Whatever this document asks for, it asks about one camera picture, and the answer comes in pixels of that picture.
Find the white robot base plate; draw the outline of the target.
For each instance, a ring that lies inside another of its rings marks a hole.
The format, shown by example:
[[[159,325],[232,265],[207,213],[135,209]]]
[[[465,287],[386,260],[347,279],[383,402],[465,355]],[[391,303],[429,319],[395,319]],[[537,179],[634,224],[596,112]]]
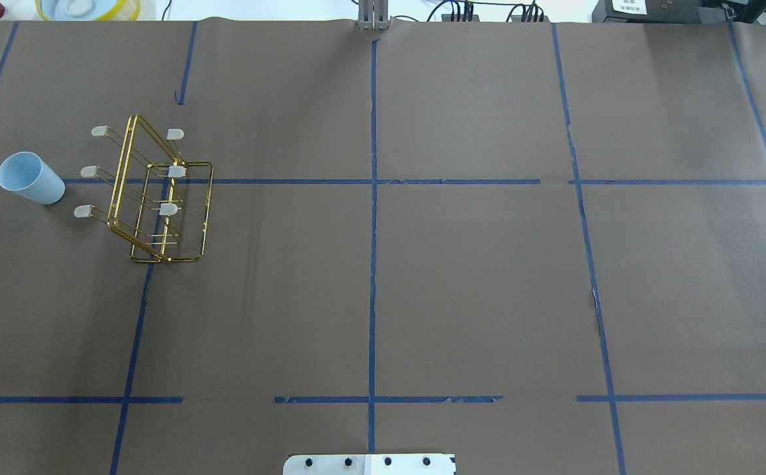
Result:
[[[456,474],[455,456],[443,453],[296,455],[283,474]]]

